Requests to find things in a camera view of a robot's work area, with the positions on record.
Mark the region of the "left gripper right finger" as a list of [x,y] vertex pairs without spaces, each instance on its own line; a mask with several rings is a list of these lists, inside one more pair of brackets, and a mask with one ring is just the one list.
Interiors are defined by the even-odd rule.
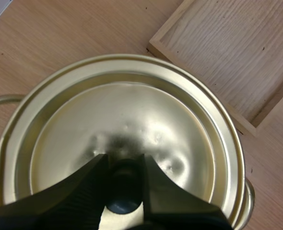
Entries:
[[153,230],[230,230],[221,209],[176,185],[152,156],[138,159],[142,172],[143,220]]

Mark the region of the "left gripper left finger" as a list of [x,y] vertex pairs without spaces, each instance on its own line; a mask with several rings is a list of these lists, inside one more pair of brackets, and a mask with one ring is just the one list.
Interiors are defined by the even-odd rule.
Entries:
[[108,156],[100,154],[61,182],[0,206],[0,230],[97,230],[107,171]]

